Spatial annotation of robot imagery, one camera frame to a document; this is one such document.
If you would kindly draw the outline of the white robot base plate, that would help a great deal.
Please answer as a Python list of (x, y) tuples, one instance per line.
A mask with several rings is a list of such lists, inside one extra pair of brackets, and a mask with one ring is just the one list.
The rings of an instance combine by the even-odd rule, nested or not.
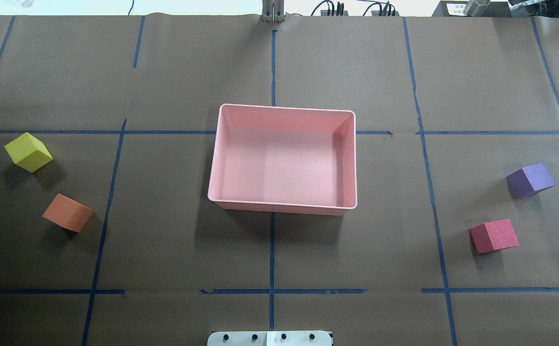
[(218, 331), (207, 339), (207, 346), (333, 346), (332, 332), (297, 331)]

